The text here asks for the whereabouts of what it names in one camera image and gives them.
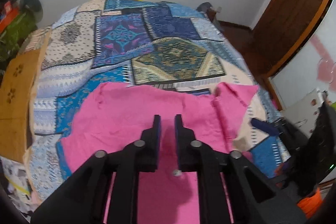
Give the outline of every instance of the wooden door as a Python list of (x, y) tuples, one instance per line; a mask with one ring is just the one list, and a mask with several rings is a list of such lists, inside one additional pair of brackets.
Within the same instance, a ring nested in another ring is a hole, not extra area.
[(276, 65), (306, 30), (323, 0), (271, 0), (253, 29), (254, 47)]

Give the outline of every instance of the pink towel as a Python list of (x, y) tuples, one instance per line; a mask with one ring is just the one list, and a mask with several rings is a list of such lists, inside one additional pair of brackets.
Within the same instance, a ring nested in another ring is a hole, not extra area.
[(177, 169), (174, 117), (214, 150), (228, 153), (247, 106), (258, 86), (220, 83), (215, 95), (195, 96), (156, 89), (102, 83), (84, 100), (74, 116), (71, 135), (62, 138), (65, 159), (74, 172), (95, 151), (112, 153), (140, 138), (161, 116), (159, 167), (140, 173), (139, 224), (199, 223), (196, 173), (173, 176)]

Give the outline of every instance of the pink wall stain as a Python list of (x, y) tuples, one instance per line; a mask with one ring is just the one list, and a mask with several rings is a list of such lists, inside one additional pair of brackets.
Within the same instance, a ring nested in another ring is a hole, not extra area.
[(336, 70), (336, 64), (334, 60), (316, 34), (312, 35), (310, 42), (321, 57), (317, 68), (317, 80), (328, 83), (329, 89), (336, 92), (336, 80), (334, 81), (334, 70)]

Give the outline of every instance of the bedsheet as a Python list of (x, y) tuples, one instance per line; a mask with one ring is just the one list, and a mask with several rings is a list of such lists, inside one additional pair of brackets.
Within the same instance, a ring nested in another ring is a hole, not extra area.
[[(48, 47), (36, 83), (25, 177), (30, 194), (43, 202), (67, 177), (61, 138), (73, 116), (100, 83), (125, 82), (159, 89), (210, 94), (220, 82), (256, 84), (245, 62), (205, 14), (179, 4), (92, 0), (64, 13), (33, 34), (38, 48), (47, 29)], [(251, 117), (275, 121), (280, 113), (259, 88), (233, 145), (247, 151), (267, 137)]]

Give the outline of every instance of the floor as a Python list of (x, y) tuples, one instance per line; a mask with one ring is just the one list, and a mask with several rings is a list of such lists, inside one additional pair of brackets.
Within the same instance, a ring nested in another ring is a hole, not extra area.
[(268, 61), (252, 47), (253, 33), (244, 26), (220, 22), (224, 36), (240, 52), (256, 81), (266, 88), (262, 75), (266, 73)]

